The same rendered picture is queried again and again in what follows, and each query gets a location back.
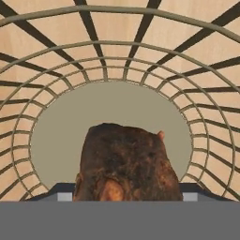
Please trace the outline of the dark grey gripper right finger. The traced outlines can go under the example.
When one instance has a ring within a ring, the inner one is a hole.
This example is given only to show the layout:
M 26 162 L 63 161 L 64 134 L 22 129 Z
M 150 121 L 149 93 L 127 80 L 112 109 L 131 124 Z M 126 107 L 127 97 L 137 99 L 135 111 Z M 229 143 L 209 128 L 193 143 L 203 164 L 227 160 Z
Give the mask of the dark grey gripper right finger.
M 230 199 L 218 196 L 195 183 L 181 183 L 180 189 L 183 193 L 184 202 L 230 201 Z

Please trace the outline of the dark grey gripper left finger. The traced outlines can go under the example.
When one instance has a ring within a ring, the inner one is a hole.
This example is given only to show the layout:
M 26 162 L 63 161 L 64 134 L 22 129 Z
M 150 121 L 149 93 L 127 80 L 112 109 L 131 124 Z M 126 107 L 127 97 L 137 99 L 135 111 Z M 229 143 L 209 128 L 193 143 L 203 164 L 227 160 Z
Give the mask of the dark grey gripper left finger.
M 74 183 L 57 183 L 48 192 L 30 198 L 30 201 L 71 202 Z

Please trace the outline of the dark brown bread loaf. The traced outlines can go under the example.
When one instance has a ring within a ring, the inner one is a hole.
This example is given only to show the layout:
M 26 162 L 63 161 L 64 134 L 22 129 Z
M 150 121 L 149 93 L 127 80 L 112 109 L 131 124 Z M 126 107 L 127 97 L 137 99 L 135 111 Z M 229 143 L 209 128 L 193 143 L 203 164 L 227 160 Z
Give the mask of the dark brown bread loaf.
M 138 127 L 90 127 L 82 147 L 73 200 L 181 201 L 178 177 L 169 161 L 165 134 Z

